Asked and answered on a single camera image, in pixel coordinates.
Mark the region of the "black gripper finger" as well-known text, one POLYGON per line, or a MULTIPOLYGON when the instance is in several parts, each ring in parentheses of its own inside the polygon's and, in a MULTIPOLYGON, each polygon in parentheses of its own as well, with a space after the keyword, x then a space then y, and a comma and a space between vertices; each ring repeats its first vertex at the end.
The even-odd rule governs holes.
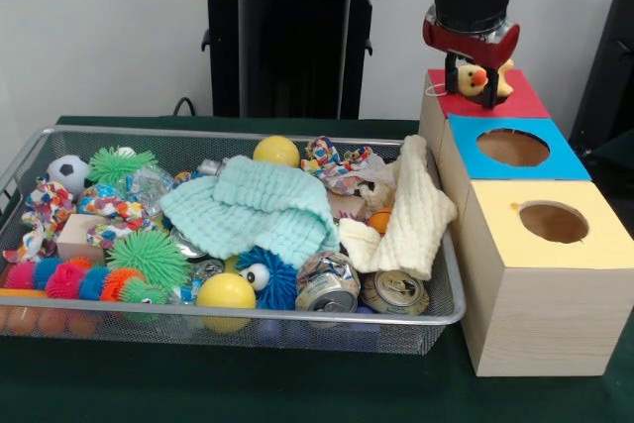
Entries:
POLYGON ((480 104, 484 109, 493 109, 497 102, 499 74, 496 68, 491 67, 487 67, 485 73, 487 83, 482 90, 480 104))
POLYGON ((459 72, 457 69, 458 56, 453 52, 447 52, 445 57, 445 90, 449 94, 457 94, 459 72))

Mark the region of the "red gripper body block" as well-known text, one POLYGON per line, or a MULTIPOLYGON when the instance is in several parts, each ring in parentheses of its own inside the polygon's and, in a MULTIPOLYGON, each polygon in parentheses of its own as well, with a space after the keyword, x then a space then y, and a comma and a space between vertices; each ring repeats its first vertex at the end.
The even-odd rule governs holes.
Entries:
POLYGON ((432 5, 424 18, 422 34, 433 49, 454 53, 483 68, 499 69, 513 55, 520 36, 520 26, 504 20, 488 33, 466 34, 448 30, 436 15, 432 5))

